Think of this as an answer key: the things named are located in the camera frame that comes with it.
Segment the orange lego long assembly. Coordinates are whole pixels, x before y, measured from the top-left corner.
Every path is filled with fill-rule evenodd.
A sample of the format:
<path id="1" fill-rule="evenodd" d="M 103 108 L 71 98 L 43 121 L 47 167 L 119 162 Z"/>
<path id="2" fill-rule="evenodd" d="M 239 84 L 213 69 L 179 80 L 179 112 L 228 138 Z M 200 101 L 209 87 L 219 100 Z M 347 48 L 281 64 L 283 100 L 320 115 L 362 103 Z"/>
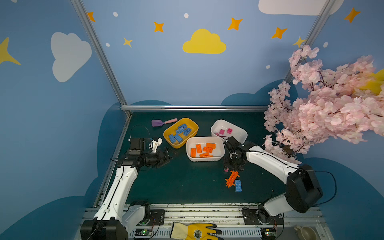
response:
<path id="1" fill-rule="evenodd" d="M 237 177 L 239 177 L 239 172 L 237 171 L 231 171 L 231 175 L 228 179 L 226 179 L 226 186 L 228 188 L 235 186 L 235 181 L 237 180 Z"/>

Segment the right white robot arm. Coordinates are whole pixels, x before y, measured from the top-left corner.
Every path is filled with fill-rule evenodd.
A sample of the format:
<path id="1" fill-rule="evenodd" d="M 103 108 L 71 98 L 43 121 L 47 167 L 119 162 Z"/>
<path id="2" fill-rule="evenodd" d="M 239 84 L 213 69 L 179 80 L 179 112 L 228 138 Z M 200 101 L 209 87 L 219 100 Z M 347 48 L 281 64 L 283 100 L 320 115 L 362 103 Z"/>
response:
<path id="1" fill-rule="evenodd" d="M 224 165 L 231 171 L 244 169 L 245 163 L 255 164 L 268 171 L 286 185 L 286 191 L 258 206 L 261 222 L 290 211 L 306 213 L 323 196 L 315 171 L 307 164 L 293 164 L 282 160 L 252 142 L 238 142 L 234 137 L 224 141 L 227 150 Z"/>

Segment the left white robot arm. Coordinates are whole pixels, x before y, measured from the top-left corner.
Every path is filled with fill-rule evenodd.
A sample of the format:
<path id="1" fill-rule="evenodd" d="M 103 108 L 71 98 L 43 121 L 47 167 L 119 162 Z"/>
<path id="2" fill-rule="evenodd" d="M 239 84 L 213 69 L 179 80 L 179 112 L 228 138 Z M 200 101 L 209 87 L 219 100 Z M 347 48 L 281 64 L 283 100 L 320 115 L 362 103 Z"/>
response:
<path id="1" fill-rule="evenodd" d="M 137 224 L 150 220 L 149 203 L 134 202 L 126 213 L 124 206 L 142 167 L 160 168 L 170 161 L 162 142 L 158 137 L 130 139 L 129 149 L 116 159 L 116 175 L 100 209 L 81 226 L 82 240 L 127 240 Z"/>

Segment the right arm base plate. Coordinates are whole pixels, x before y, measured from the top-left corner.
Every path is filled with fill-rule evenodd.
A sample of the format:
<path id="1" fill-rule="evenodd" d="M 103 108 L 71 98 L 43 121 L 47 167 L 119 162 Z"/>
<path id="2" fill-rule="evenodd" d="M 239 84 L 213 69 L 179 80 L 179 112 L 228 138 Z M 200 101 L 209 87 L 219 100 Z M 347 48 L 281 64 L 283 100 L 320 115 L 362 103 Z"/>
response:
<path id="1" fill-rule="evenodd" d="M 249 208 L 242 208 L 241 213 L 245 225 L 282 225 L 284 223 L 282 214 L 271 217 L 263 211 L 260 212 L 258 209 Z"/>

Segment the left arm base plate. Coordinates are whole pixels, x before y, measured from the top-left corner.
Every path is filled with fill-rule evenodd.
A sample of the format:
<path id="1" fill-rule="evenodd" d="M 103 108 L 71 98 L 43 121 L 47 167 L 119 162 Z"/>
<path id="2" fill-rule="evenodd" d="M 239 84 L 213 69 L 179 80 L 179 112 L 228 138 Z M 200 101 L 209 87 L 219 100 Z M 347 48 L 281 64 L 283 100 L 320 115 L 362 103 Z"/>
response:
<path id="1" fill-rule="evenodd" d="M 150 210 L 150 214 L 146 216 L 137 226 L 163 226 L 165 221 L 165 210 Z"/>

